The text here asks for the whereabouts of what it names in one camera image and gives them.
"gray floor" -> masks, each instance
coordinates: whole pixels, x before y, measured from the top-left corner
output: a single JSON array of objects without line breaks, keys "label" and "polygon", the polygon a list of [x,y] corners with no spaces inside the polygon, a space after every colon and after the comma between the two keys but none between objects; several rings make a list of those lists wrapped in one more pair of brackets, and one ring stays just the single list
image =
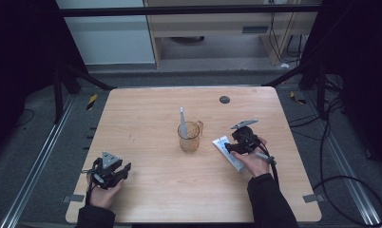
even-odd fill
[{"label": "gray floor", "polygon": [[[286,69],[271,66],[265,58],[262,45],[257,37],[205,37],[200,43],[165,42],[162,53],[162,67],[154,70],[128,70],[112,74],[94,74],[95,77],[120,87],[132,86],[258,86],[280,76]],[[298,77],[277,88],[279,99],[288,121],[315,114],[309,104],[298,104],[290,97],[290,90],[300,94],[296,86]],[[19,218],[23,226],[61,227],[67,224],[65,213],[67,204],[62,202],[70,195],[80,175],[87,149],[91,144],[94,127],[103,112],[108,91],[81,81],[80,95],[73,96],[74,103],[67,117],[67,123],[54,145],[29,201]],[[89,97],[98,94],[92,110],[87,111]],[[301,93],[310,100],[315,89]],[[328,93],[331,100],[335,94]],[[26,101],[26,109],[21,120],[5,141],[0,157],[0,222],[10,209],[19,193],[26,176],[52,128],[54,120],[53,90],[46,87],[31,94]],[[368,160],[365,148],[354,131],[349,117],[338,109],[331,115],[330,123],[334,137],[355,174],[370,185],[382,199],[382,163]],[[319,146],[322,136],[319,122],[292,128],[297,148],[305,165],[312,185],[319,182]],[[324,146],[324,176],[340,174],[328,144]],[[343,180],[327,183],[327,189],[342,211],[351,217],[363,220],[351,192]],[[377,201],[370,197],[380,217]],[[315,224],[300,224],[301,227],[357,227],[341,217],[328,201],[319,203],[322,220]],[[241,227],[241,224],[136,224],[134,227]]]}]

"floor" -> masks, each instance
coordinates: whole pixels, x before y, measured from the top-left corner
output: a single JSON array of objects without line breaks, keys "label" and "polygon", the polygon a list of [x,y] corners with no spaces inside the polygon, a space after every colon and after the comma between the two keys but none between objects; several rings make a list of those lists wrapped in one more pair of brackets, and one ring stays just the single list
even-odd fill
[{"label": "floor", "polygon": [[[292,42],[289,52],[296,50],[296,40],[298,39]],[[205,37],[202,42],[167,39],[164,45],[162,65],[158,69],[131,69],[109,74],[94,72],[92,75],[118,87],[259,86],[288,70],[269,63],[257,36]],[[289,63],[289,69],[295,67],[295,64]],[[297,87],[298,78],[294,77],[277,87],[279,99],[291,127],[305,123],[316,115],[315,88],[300,91]],[[330,78],[342,84],[337,77]],[[73,227],[65,221],[67,203],[63,202],[63,198],[71,195],[75,188],[108,96],[108,91],[85,81],[81,80],[80,84],[83,88],[79,95],[64,94],[64,101],[71,106],[67,107],[67,121],[60,131],[57,131],[55,142],[48,142],[50,132],[55,130],[52,87],[46,87],[27,98],[26,110],[1,149],[0,222],[17,201],[22,206],[22,210],[15,215],[17,227]],[[292,99],[291,91],[307,104]],[[98,94],[98,99],[92,110],[88,111],[86,106],[89,97],[94,93]],[[327,92],[329,102],[335,97],[337,94]],[[382,199],[382,162],[366,158],[364,145],[357,136],[349,116],[345,115],[343,105],[330,115],[329,123],[332,133],[324,143],[322,156],[320,139],[326,122],[314,121],[292,127],[312,186],[320,181],[320,158],[323,160],[325,177],[344,174],[344,167],[340,165],[340,154],[335,152],[340,151],[353,173],[371,186]],[[31,168],[37,163],[45,144],[49,147],[49,154],[42,157],[45,162],[43,166],[37,167],[40,171],[38,175],[31,176]],[[31,189],[22,199],[18,199],[18,196],[22,196],[19,194],[22,186],[30,181],[34,182]],[[353,219],[363,222],[363,215],[366,213],[363,214],[360,206],[357,206],[357,199],[351,197],[354,195],[351,182],[336,180],[327,183],[326,186],[337,208]],[[315,192],[323,194],[321,189],[316,189]],[[382,219],[382,208],[377,199],[369,191],[365,192],[376,214]],[[301,227],[357,227],[340,216],[330,205],[329,199],[320,202],[319,205],[323,214],[322,220],[315,224],[300,223]],[[240,224],[135,224],[133,227],[240,227]]]}]

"white cabinet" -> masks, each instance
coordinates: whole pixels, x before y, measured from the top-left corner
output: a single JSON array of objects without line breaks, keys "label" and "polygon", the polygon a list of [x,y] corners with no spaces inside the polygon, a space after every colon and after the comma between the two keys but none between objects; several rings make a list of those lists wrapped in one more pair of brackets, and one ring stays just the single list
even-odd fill
[{"label": "white cabinet", "polygon": [[[60,9],[143,7],[142,0],[57,0]],[[85,64],[155,65],[145,16],[70,17],[67,25]]]}]

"cabinet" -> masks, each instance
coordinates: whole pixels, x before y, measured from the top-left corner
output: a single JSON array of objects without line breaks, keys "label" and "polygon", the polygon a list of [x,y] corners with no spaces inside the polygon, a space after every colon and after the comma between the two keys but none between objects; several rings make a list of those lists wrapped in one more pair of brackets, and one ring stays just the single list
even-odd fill
[{"label": "cabinet", "polygon": [[[60,9],[143,7],[142,0],[56,0]],[[67,25],[89,69],[154,64],[146,18],[138,16],[67,17]]]},{"label": "cabinet", "polygon": [[[264,0],[143,0],[146,7],[257,5]],[[319,3],[321,0],[287,0],[287,4]],[[160,65],[165,37],[251,35],[260,36],[273,65],[278,63],[272,44],[275,37],[282,52],[291,35],[309,34],[316,12],[218,13],[149,15],[147,21],[157,66]]]}]

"metal bracket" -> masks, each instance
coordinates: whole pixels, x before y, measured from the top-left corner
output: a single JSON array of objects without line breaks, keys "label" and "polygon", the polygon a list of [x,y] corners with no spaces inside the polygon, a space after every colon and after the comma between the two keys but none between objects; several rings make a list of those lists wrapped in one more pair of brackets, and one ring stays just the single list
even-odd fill
[{"label": "metal bracket", "polygon": [[113,163],[117,162],[120,158],[110,153],[103,152],[103,169],[107,169]]},{"label": "metal bracket", "polygon": [[62,199],[62,202],[71,202],[71,201],[83,201],[85,198],[84,195],[71,195],[71,196],[64,196]]},{"label": "metal bracket", "polygon": [[254,119],[254,120],[251,120],[251,121],[242,121],[236,125],[233,125],[230,127],[230,129],[239,129],[239,128],[242,128],[246,125],[249,125],[249,124],[254,124],[254,123],[257,123],[258,122],[258,119]]},{"label": "metal bracket", "polygon": [[325,200],[321,194],[319,195],[312,194],[312,195],[303,196],[303,199],[306,203],[313,202],[313,201],[321,202]]}]

